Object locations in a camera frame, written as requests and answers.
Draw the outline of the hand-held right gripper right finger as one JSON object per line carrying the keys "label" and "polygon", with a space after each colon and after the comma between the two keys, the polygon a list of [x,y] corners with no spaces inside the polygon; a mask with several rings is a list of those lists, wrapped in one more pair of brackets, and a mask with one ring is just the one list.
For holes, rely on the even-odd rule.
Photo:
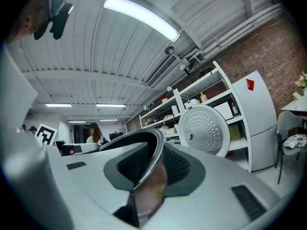
{"label": "hand-held right gripper right finger", "polygon": [[166,142],[164,164],[164,200],[142,230],[237,230],[279,201],[266,184],[225,158]]}

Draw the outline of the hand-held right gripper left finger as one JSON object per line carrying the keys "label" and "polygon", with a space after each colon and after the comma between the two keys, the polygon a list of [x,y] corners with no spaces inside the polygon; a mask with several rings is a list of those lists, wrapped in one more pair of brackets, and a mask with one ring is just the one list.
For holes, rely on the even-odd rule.
{"label": "hand-held right gripper left finger", "polygon": [[145,145],[135,143],[65,157],[56,147],[47,146],[53,177],[70,214],[71,230],[141,230],[114,216],[126,205],[130,194],[111,184],[104,175],[104,166],[110,159]]}

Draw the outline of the dark metal pot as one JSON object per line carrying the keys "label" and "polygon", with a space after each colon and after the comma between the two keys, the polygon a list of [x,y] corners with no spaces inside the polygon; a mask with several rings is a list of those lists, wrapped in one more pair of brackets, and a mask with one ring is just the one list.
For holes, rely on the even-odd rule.
{"label": "dark metal pot", "polygon": [[103,167],[99,202],[113,216],[141,227],[164,201],[167,172],[164,135],[156,128],[122,135],[99,149],[108,158]]}

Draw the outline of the blue rice cooker white lid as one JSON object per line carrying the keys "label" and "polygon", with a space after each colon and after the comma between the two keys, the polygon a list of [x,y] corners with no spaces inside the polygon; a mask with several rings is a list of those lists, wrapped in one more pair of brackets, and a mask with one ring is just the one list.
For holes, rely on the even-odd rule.
{"label": "blue rice cooker white lid", "polygon": [[172,153],[199,160],[225,158],[230,147],[230,131],[224,117],[214,108],[196,104],[186,109],[178,123],[179,144],[166,142],[164,155]]}

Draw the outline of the white box appliance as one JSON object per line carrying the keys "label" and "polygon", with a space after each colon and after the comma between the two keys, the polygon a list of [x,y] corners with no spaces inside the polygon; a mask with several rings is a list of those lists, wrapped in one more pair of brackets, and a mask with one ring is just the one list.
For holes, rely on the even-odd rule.
{"label": "white box appliance", "polygon": [[233,114],[232,114],[232,111],[230,109],[228,102],[217,105],[214,107],[214,109],[218,111],[225,120],[229,120],[233,118]]}

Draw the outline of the white refrigerator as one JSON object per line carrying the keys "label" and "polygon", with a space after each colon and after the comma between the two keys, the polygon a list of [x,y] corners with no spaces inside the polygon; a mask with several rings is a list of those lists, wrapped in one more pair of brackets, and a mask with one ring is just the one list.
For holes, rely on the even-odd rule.
{"label": "white refrigerator", "polygon": [[[246,79],[254,80],[254,91],[247,88]],[[257,172],[276,163],[277,116],[267,86],[256,70],[233,84],[247,120],[251,143],[251,171]]]}

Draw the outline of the small white perforated bin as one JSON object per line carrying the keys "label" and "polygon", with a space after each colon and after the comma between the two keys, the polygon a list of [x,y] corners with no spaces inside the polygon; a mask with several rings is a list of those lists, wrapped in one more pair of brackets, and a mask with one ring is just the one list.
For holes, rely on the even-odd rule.
{"label": "small white perforated bin", "polygon": [[184,106],[185,106],[186,109],[188,109],[189,107],[196,105],[196,104],[200,104],[200,101],[197,100],[197,99],[191,99],[191,100],[188,100],[187,102],[185,102]]}

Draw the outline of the patterned seat cushion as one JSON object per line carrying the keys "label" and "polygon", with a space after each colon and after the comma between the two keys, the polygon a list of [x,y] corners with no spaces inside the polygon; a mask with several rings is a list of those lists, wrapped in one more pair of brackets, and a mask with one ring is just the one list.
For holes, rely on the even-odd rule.
{"label": "patterned seat cushion", "polygon": [[283,145],[289,149],[304,148],[307,146],[307,135],[297,134],[288,137]]}

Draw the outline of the white metal shelf unit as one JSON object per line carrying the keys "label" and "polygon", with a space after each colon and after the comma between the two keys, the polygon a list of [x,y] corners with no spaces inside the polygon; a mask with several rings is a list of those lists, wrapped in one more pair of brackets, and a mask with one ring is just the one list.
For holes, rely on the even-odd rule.
{"label": "white metal shelf unit", "polygon": [[[140,115],[139,118],[141,128],[144,129],[149,127],[160,127],[165,123],[179,119],[183,111],[186,110],[184,106],[185,100],[188,101],[190,98],[195,97],[201,92],[209,90],[219,83],[223,83],[226,90],[210,98],[205,102],[205,104],[210,105],[211,107],[215,107],[225,102],[226,97],[232,99],[233,103],[236,105],[238,114],[234,115],[232,119],[229,119],[226,122],[229,126],[231,124],[240,124],[243,134],[241,135],[240,140],[232,141],[230,143],[229,151],[242,151],[244,149],[245,155],[236,155],[233,160],[237,162],[238,165],[240,165],[243,169],[251,172],[251,162],[248,159],[248,156],[251,154],[251,143],[243,107],[232,83],[226,76],[225,72],[216,61],[213,61],[213,64],[215,66],[213,70],[206,73],[203,77],[196,80],[185,89],[181,91],[174,89],[172,91],[173,96],[168,99],[167,103],[161,103],[154,109],[150,110],[148,113]],[[171,107],[173,105],[177,105],[178,110],[180,111],[177,116],[174,116],[172,113]]]}

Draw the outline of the grey chair black legs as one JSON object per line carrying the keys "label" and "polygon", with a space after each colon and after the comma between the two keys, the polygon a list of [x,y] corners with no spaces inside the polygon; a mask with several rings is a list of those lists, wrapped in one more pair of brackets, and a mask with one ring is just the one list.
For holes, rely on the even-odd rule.
{"label": "grey chair black legs", "polygon": [[280,183],[282,176],[283,157],[296,155],[296,158],[298,159],[302,151],[307,151],[307,146],[304,148],[289,149],[283,145],[284,141],[288,137],[297,134],[307,135],[307,120],[292,114],[290,111],[283,111],[280,113],[277,123],[278,150],[275,163],[275,167],[277,167],[278,163],[280,163],[278,184]]}

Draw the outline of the pale side table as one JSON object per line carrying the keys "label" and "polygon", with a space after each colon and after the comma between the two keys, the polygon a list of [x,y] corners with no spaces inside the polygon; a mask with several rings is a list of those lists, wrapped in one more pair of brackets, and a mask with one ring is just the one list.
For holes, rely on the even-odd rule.
{"label": "pale side table", "polygon": [[292,114],[301,117],[302,119],[307,119],[307,100],[299,99],[294,100],[284,106],[282,111],[290,111]]}

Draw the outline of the white ceiling air vent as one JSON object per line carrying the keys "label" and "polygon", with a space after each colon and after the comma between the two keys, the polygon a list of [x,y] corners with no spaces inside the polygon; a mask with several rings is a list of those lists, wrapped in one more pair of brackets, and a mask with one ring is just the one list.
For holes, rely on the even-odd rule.
{"label": "white ceiling air vent", "polygon": [[180,60],[176,54],[171,54],[169,57],[158,67],[158,69],[151,75],[146,83],[146,86],[153,88],[156,84],[174,67]]}

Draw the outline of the pale flowers in white vase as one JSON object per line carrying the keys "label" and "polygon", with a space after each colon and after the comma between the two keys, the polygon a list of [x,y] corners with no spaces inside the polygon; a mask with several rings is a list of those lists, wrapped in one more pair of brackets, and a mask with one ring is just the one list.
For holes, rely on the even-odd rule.
{"label": "pale flowers in white vase", "polygon": [[302,71],[299,79],[295,81],[295,85],[303,90],[303,94],[307,97],[307,74]]}

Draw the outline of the long ceiling light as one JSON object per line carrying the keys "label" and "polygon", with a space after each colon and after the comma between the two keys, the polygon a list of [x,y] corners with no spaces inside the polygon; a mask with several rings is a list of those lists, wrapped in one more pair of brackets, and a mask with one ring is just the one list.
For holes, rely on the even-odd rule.
{"label": "long ceiling light", "polygon": [[181,34],[163,18],[130,0],[105,0],[103,7],[105,9],[120,12],[145,23],[161,33],[172,43],[176,42],[181,36]]}

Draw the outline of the white ceiling pipe bundle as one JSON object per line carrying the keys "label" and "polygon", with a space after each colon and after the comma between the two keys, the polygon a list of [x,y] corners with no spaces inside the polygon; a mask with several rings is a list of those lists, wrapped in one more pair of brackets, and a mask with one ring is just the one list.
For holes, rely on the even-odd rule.
{"label": "white ceiling pipe bundle", "polygon": [[277,3],[272,5],[257,14],[253,15],[243,23],[239,24],[231,31],[226,33],[220,38],[215,39],[213,43],[211,43],[208,47],[204,50],[200,49],[193,49],[191,52],[186,54],[182,59],[191,60],[192,58],[196,57],[197,55],[202,55],[205,59],[211,58],[212,55],[218,54],[226,47],[232,45],[237,40],[241,39],[242,37],[246,36],[253,30],[257,29],[258,27],[265,24],[267,21],[275,18],[278,16],[284,9],[284,6],[281,3]]}

